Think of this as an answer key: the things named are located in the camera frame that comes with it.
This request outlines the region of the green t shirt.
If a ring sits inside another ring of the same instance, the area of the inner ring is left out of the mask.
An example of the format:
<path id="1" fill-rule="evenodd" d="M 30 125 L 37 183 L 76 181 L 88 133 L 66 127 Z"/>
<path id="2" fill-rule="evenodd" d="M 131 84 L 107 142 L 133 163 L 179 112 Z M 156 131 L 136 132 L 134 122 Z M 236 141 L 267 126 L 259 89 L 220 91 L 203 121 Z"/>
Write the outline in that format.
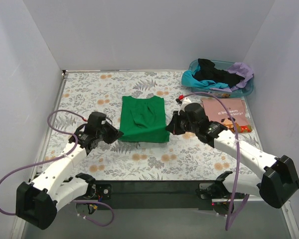
<path id="1" fill-rule="evenodd" d="M 120 137 L 120 141 L 166 143 L 169 142 L 169 132 L 165 128 L 163 98 L 122 97 L 120 131 L 123 132 L 123 136 Z"/>

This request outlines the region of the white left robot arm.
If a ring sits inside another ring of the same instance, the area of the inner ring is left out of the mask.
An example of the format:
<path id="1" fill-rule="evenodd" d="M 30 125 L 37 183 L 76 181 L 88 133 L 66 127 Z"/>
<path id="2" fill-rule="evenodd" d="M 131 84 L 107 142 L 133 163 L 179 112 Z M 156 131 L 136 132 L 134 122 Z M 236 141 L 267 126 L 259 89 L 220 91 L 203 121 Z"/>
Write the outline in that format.
<path id="1" fill-rule="evenodd" d="M 98 183 L 85 173 L 70 176 L 72 170 L 98 146 L 99 142 L 111 144 L 123 133 L 116 129 L 104 113 L 92 112 L 79 126 L 56 159 L 38 177 L 21 183 L 16 191 L 17 217 L 44 230 L 57 212 L 72 201 L 91 206 L 92 211 L 110 198 L 112 186 Z"/>

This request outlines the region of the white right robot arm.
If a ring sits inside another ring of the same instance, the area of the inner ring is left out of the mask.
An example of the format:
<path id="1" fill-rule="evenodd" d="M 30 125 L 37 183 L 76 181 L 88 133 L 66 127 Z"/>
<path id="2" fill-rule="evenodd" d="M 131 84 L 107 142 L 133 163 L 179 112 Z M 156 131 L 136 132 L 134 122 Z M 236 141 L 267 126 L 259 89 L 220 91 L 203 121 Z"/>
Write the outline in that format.
<path id="1" fill-rule="evenodd" d="M 177 100 L 180 109 L 173 112 L 166 130 L 174 135 L 191 132 L 203 143 L 234 158 L 252 172 L 252 176 L 235 180 L 235 174 L 226 171 L 207 188 L 204 196 L 226 198 L 241 193 L 261 197 L 273 208 L 281 208 L 299 189 L 295 164 L 286 155 L 276 157 L 260 151 L 245 141 L 238 141 L 224 125 L 210 121 L 203 107 L 188 98 Z"/>

